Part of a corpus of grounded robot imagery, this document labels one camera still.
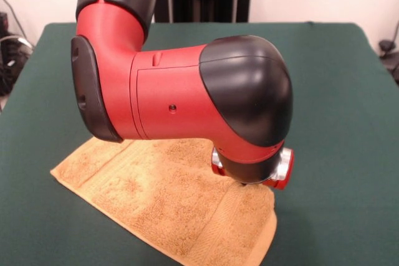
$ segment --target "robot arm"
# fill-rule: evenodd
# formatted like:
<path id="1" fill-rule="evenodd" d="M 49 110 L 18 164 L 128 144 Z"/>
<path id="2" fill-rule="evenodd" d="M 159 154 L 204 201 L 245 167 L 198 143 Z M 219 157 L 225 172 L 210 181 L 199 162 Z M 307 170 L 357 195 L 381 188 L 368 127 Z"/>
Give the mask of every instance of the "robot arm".
<path id="1" fill-rule="evenodd" d="M 284 188 L 292 86 L 256 36 L 142 52 L 155 0 L 78 0 L 71 61 L 80 113 L 97 138 L 207 138 L 214 173 Z"/>

